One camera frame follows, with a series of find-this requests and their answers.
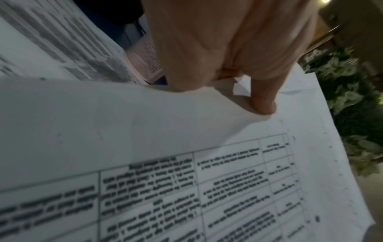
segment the hand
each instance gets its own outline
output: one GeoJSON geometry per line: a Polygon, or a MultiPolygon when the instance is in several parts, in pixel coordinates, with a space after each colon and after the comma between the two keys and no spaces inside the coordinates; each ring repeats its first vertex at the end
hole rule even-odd
{"type": "Polygon", "coordinates": [[[168,84],[194,90],[218,78],[251,79],[251,104],[275,97],[311,42],[314,0],[142,0],[168,84]]]}

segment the white paper sheet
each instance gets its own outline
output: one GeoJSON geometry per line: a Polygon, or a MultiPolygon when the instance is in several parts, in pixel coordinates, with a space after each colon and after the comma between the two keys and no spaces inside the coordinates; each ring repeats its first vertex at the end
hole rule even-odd
{"type": "Polygon", "coordinates": [[[321,91],[272,117],[222,92],[4,79],[0,242],[360,242],[373,221],[334,174],[321,91]]]}
{"type": "Polygon", "coordinates": [[[72,0],[1,0],[0,32],[0,75],[138,83],[72,0]]]}

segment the paper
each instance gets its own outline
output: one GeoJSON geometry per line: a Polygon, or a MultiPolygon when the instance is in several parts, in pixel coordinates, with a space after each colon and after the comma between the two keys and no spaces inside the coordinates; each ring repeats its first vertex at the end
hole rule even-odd
{"type": "Polygon", "coordinates": [[[267,117],[213,88],[3,79],[0,242],[360,242],[320,95],[267,117]]]}
{"type": "Polygon", "coordinates": [[[71,0],[2,0],[0,32],[0,75],[139,83],[71,0]]]}

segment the page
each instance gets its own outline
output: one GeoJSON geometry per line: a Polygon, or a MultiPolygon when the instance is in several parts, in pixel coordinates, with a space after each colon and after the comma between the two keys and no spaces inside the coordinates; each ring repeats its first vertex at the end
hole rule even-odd
{"type": "Polygon", "coordinates": [[[124,50],[71,0],[2,0],[0,32],[0,75],[139,83],[124,50]]]}
{"type": "Polygon", "coordinates": [[[222,93],[3,79],[0,241],[361,241],[312,166],[333,154],[297,131],[323,131],[295,118],[315,106],[281,94],[259,116],[222,93]]]}

